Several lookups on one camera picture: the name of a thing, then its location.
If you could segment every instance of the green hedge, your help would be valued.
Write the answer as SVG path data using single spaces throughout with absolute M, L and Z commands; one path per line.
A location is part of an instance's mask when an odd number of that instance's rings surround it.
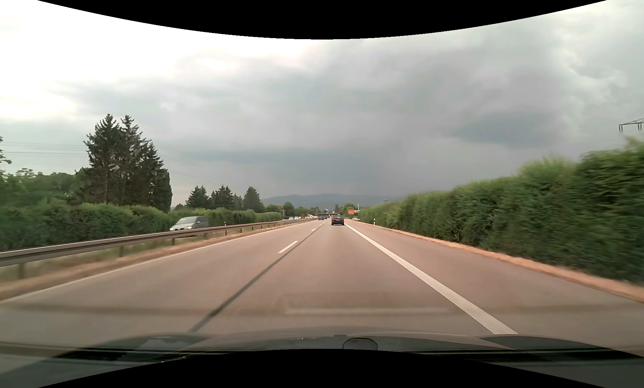
M 274 222 L 281 213 L 180 209 L 164 213 L 143 206 L 69 206 L 54 201 L 33 207 L 0 207 L 0 251 L 168 231 L 182 217 L 207 216 L 210 226 Z
M 366 207 L 363 222 L 644 285 L 644 141 Z

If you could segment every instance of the cloud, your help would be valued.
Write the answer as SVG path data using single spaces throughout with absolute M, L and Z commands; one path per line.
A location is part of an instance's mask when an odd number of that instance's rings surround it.
M 644 116 L 644 25 L 630 23 L 644 21 L 644 1 L 347 41 L 55 15 L 67 36 L 22 22 L 27 39 L 0 38 L 6 138 L 59 131 L 81 143 L 105 114 L 131 115 L 165 158 L 176 203 L 202 184 L 264 197 L 330 182 L 358 194 L 449 189 L 550 152 L 620 145 L 617 124 Z

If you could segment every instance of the black border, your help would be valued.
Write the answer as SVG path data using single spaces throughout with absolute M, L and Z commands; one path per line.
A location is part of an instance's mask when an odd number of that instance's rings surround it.
M 354 5 L 327 2 L 265 5 L 198 1 L 42 2 L 182 30 L 278 39 L 351 40 L 461 30 L 602 1 L 377 2 Z

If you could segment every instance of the road lane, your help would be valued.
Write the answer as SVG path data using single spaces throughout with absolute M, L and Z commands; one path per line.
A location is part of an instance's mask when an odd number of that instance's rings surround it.
M 361 222 L 348 224 L 519 334 L 633 349 L 644 356 L 640 302 Z
M 360 222 L 348 224 L 517 333 L 644 347 L 643 304 Z M 0 340 L 44 345 L 80 347 L 191 328 L 220 334 L 325 325 L 490 334 L 399 261 L 329 220 L 0 303 Z M 28 362 L 0 355 L 0 372 Z
M 309 235 L 309 225 L 250 235 L 0 303 L 0 340 L 85 346 L 186 331 Z
M 326 325 L 490 334 L 358 234 L 329 222 L 290 249 L 201 333 Z

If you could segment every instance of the road shoulder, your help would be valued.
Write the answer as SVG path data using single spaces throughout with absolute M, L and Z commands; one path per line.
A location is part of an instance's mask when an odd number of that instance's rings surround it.
M 461 249 L 464 251 L 469 251 L 472 253 L 477 253 L 479 255 L 488 257 L 488 258 L 493 258 L 497 260 L 501 260 L 503 262 L 507 262 L 509 264 L 514 264 L 518 267 L 523 267 L 526 269 L 531 269 L 533 271 L 545 273 L 551 276 L 556 276 L 558 278 L 563 278 L 566 280 L 569 280 L 571 282 L 578 283 L 580 285 L 584 285 L 587 287 L 592 287 L 595 289 L 598 289 L 600 291 L 605 291 L 610 294 L 614 295 L 619 295 L 623 297 L 627 297 L 631 300 L 635 300 L 637 302 L 642 302 L 644 303 L 644 287 L 634 285 L 628 282 L 622 282 L 619 280 L 611 280 L 611 279 L 606 279 L 606 278 L 600 278 L 598 276 L 592 276 L 588 275 L 587 273 L 575 270 L 575 269 L 568 269 L 564 267 L 555 267 L 549 264 L 544 264 L 541 262 L 536 262 L 534 260 L 529 260 L 529 259 L 524 259 L 524 258 L 518 258 L 515 256 L 509 256 L 504 253 L 497 253 L 497 252 L 491 252 L 491 251 L 486 251 L 484 249 L 478 249 L 473 246 L 468 246 L 464 244 L 458 244 L 455 242 L 448 242 L 444 240 L 439 240 L 437 238 L 432 238 L 432 237 L 426 237 L 418 234 L 412 234 L 409 232 L 404 232 L 404 231 L 398 231 L 396 229 L 391 229 L 391 228 L 386 228 L 384 226 L 379 226 L 379 225 L 373 225 L 373 224 L 368 224 L 365 222 L 360 222 L 357 221 L 359 224 L 362 225 L 369 225 L 373 226 L 375 228 L 382 228 L 386 229 L 388 231 L 393 231 L 398 234 L 404 234 L 408 235 L 411 237 L 416 237 L 420 238 L 422 240 L 427 240 L 433 243 L 438 243 L 440 245 L 448 246 L 450 248 L 455 248 L 455 249 Z

